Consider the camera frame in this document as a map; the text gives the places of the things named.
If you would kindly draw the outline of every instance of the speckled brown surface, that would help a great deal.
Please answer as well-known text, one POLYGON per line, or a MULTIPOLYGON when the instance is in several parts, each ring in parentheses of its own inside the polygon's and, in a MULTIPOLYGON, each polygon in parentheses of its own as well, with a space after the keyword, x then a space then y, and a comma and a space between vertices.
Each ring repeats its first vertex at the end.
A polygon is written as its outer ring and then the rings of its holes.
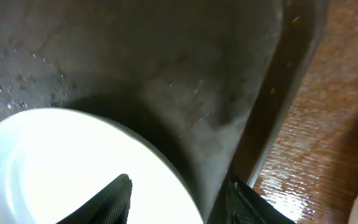
POLYGON ((298 223, 346 223, 358 193, 358 1, 326 34, 255 185, 298 223))

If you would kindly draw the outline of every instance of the white bowl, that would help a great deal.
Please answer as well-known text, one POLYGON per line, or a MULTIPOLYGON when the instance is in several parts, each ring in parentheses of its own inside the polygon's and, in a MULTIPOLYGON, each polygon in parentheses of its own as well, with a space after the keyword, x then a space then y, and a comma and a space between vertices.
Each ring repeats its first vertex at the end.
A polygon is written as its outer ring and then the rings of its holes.
POLYGON ((56 223, 120 174, 133 183, 128 224, 203 222, 171 163, 119 124, 54 108, 0 123, 0 223, 56 223))

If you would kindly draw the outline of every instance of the plate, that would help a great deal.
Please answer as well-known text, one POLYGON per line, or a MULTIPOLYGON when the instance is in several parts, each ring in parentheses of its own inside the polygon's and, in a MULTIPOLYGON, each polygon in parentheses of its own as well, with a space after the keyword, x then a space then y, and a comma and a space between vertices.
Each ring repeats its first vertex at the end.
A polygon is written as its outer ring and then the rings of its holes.
POLYGON ((120 124, 57 108, 0 123, 0 223, 56 223, 120 174, 133 184, 128 224, 203 222, 171 163, 120 124))

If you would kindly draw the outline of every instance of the white plate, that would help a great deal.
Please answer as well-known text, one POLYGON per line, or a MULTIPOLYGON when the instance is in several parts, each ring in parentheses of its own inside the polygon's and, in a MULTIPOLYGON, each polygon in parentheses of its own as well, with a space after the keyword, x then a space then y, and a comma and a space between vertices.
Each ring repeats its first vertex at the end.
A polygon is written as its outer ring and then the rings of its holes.
POLYGON ((63 109, 0 123, 0 223, 56 223, 120 174, 133 183, 128 224, 203 222, 167 159, 119 124, 63 109))

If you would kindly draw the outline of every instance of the brown table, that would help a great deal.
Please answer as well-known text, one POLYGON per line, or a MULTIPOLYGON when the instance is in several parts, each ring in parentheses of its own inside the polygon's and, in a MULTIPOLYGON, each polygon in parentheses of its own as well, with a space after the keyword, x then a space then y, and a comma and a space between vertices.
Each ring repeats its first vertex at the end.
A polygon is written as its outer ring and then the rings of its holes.
POLYGON ((255 185, 299 223, 346 223, 358 194, 358 0, 326 33, 255 185))

